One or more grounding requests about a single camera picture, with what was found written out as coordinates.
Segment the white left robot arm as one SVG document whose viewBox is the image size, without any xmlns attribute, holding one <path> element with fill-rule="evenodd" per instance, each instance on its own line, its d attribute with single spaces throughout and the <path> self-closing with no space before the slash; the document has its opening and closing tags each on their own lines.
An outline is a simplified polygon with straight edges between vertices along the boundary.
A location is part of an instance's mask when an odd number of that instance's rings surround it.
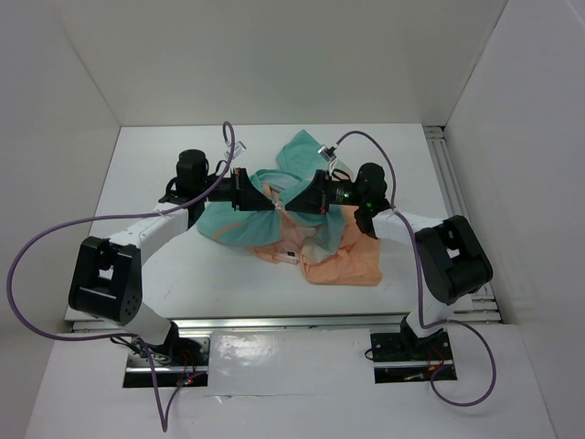
<svg viewBox="0 0 585 439">
<path fill-rule="evenodd" d="M 108 238 L 89 237 L 81 243 L 69 289 L 70 308 L 136 335 L 161 365 L 173 363 L 186 351 L 196 353 L 199 346 L 180 337 L 176 323 L 144 303 L 144 263 L 194 226 L 207 202 L 225 202 L 234 210 L 274 210 L 272 201 L 252 185 L 243 168 L 227 178 L 211 175 L 205 154 L 186 150 L 175 169 L 152 217 Z"/>
</svg>

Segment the teal and orange jacket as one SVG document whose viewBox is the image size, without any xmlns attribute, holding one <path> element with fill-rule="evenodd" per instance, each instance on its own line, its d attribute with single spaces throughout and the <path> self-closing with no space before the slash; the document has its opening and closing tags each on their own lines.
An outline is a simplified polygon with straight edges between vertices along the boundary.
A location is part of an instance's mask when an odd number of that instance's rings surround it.
<svg viewBox="0 0 585 439">
<path fill-rule="evenodd" d="M 237 211 L 229 202 L 212 202 L 198 220 L 197 231 L 265 262 L 297 265 L 312 284 L 376 286 L 382 278 L 380 244 L 359 230 L 355 207 L 332 206 L 324 215 L 285 209 L 315 172 L 326 168 L 319 147 L 302 130 L 276 155 L 274 169 L 252 174 L 252 185 L 276 204 L 274 210 Z"/>
</svg>

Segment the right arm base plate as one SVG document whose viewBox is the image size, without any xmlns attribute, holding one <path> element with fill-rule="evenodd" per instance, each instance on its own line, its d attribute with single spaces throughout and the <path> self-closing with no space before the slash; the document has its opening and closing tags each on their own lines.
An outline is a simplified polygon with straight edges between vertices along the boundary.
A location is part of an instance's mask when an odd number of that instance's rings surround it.
<svg viewBox="0 0 585 439">
<path fill-rule="evenodd" d="M 445 331 L 431 341 L 407 348 L 399 333 L 373 333 L 364 353 L 373 363 L 376 384 L 457 380 L 451 342 Z"/>
</svg>

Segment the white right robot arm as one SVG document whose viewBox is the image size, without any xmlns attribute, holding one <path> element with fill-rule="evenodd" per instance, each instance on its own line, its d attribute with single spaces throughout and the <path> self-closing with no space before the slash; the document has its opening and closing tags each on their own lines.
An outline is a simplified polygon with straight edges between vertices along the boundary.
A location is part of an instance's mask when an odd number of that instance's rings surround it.
<svg viewBox="0 0 585 439">
<path fill-rule="evenodd" d="M 293 196 L 286 208 L 323 215 L 332 206 L 355 206 L 356 225 L 362 233 L 411 247 L 417 307 L 402 319 L 395 339 L 374 345 L 372 356 L 377 359 L 383 353 L 417 359 L 444 331 L 459 300 L 488 284 L 494 270 L 468 219 L 402 213 L 388 201 L 387 187 L 383 168 L 374 163 L 362 165 L 353 180 L 335 181 L 328 171 L 317 170 L 308 187 Z"/>
</svg>

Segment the aluminium front table rail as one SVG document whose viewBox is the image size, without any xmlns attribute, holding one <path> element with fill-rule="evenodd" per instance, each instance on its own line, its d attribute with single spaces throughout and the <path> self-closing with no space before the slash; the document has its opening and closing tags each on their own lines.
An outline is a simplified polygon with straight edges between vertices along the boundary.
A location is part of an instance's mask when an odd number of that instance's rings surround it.
<svg viewBox="0 0 585 439">
<path fill-rule="evenodd" d="M 176 319 L 184 330 L 373 327 L 398 325 L 402 314 Z"/>
</svg>

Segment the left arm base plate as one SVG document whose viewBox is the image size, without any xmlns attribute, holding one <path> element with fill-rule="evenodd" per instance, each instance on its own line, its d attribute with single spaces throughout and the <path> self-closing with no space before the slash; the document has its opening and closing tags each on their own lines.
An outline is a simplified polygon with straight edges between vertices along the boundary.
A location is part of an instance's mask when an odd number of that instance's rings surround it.
<svg viewBox="0 0 585 439">
<path fill-rule="evenodd" d="M 151 351 L 160 388 L 173 388 L 179 383 L 188 388 L 207 387 L 211 335 L 196 333 L 186 338 L 191 340 L 189 348 L 172 359 Z M 135 339 L 124 341 L 123 344 L 127 347 L 128 355 L 122 386 L 125 389 L 152 389 L 150 363 L 143 348 Z"/>
</svg>

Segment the aluminium right side rail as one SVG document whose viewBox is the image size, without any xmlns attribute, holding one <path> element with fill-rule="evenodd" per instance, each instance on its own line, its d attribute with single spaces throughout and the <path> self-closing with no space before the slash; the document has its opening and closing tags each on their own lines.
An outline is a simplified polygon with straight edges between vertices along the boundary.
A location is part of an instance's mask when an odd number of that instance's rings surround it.
<svg viewBox="0 0 585 439">
<path fill-rule="evenodd" d="M 440 126 L 424 126 L 423 132 L 441 188 L 442 198 L 450 216 L 468 217 L 468 209 L 448 151 L 444 130 Z M 490 283 L 467 295 L 457 305 L 456 319 L 474 324 L 501 324 L 502 317 Z"/>
</svg>

